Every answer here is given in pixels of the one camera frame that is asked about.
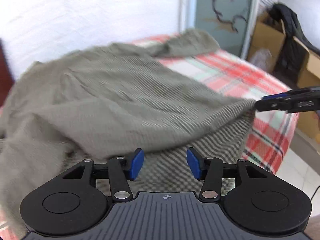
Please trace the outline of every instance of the clear plastic bag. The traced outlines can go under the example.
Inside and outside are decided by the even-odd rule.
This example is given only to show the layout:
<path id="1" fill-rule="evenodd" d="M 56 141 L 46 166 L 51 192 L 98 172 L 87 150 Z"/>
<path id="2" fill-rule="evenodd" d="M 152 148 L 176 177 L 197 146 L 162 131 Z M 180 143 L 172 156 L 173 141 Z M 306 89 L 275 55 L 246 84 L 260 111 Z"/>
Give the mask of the clear plastic bag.
<path id="1" fill-rule="evenodd" d="M 259 49 L 252 55 L 249 62 L 252 65 L 255 65 L 256 67 L 269 73 L 271 71 L 271 59 L 272 56 L 270 50 Z"/>

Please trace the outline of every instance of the white wall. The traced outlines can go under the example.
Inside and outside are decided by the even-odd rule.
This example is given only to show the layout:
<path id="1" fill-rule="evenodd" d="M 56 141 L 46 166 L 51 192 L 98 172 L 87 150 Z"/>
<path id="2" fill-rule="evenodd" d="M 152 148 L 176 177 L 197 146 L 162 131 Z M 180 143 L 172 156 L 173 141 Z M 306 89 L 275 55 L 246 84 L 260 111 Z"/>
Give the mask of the white wall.
<path id="1" fill-rule="evenodd" d="M 320 0 L 279 0 L 297 15 L 307 39 L 320 48 Z"/>
<path id="2" fill-rule="evenodd" d="M 0 0 L 0 39 L 14 78 L 75 49 L 178 31 L 178 0 Z"/>

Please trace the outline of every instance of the black cloth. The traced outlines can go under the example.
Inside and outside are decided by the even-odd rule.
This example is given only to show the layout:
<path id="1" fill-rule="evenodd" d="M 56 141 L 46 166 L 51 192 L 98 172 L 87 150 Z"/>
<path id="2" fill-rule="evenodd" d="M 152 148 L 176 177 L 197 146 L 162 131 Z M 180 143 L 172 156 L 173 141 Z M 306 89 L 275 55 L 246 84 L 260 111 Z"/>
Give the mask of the black cloth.
<path id="1" fill-rule="evenodd" d="M 320 50 L 313 46 L 303 34 L 297 14 L 284 4 L 273 5 L 269 11 L 270 17 L 275 21 L 284 22 L 286 39 L 276 63 L 275 72 L 296 83 L 299 72 L 306 55 L 305 49 L 293 39 L 296 37 L 308 49 L 320 56 Z"/>

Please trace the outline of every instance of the red and white plaid fabric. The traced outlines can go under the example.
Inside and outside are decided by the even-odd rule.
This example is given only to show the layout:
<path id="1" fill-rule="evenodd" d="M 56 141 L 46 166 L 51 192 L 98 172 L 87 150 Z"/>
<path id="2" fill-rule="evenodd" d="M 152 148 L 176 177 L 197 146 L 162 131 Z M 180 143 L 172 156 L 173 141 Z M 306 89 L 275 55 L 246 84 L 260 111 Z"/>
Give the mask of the red and white plaid fabric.
<path id="1" fill-rule="evenodd" d="M 148 46 L 168 38 L 168 35 L 161 35 L 135 44 Z M 197 57 L 158 60 L 166 67 L 228 96 L 259 100 L 263 96 L 289 90 L 273 76 L 223 50 Z M 299 114 L 281 111 L 257 112 L 243 158 L 276 173 L 292 140 L 298 117 Z M 1 212 L 0 237 L 3 240 L 17 240 Z"/>

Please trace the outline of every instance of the gray ribbed plate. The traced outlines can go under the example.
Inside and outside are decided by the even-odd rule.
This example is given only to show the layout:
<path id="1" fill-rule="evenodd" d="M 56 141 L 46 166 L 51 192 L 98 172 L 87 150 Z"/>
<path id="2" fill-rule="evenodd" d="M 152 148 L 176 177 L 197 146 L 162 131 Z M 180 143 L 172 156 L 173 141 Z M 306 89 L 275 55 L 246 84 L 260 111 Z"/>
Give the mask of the gray ribbed plate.
<path id="1" fill-rule="evenodd" d="M 25 240 L 56 240 L 30 233 Z M 282 238 L 250 234 L 231 223 L 217 204 L 202 203 L 192 192 L 142 192 L 118 203 L 96 227 L 63 240 L 262 240 L 309 239 L 303 233 Z"/>

